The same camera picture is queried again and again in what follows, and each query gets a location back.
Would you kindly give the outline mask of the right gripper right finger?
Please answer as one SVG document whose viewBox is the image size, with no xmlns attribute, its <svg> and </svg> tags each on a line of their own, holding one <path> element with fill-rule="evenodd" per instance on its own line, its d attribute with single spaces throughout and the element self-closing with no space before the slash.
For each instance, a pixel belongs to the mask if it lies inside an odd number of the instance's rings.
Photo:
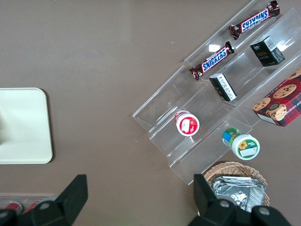
<svg viewBox="0 0 301 226">
<path fill-rule="evenodd" d="M 242 210 L 228 200 L 218 199 L 202 174 L 194 175 L 194 200 L 200 215 L 190 226 L 288 226 L 289 221 L 277 209 L 255 206 Z"/>
</svg>

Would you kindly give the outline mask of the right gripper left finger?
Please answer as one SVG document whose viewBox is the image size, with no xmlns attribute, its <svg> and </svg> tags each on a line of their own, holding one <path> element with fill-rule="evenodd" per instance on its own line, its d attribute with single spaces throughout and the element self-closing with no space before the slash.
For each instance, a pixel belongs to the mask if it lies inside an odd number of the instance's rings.
<svg viewBox="0 0 301 226">
<path fill-rule="evenodd" d="M 29 212 L 1 209 L 2 226 L 71 226 L 88 200 L 87 176 L 77 175 L 53 201 L 44 201 Z"/>
</svg>

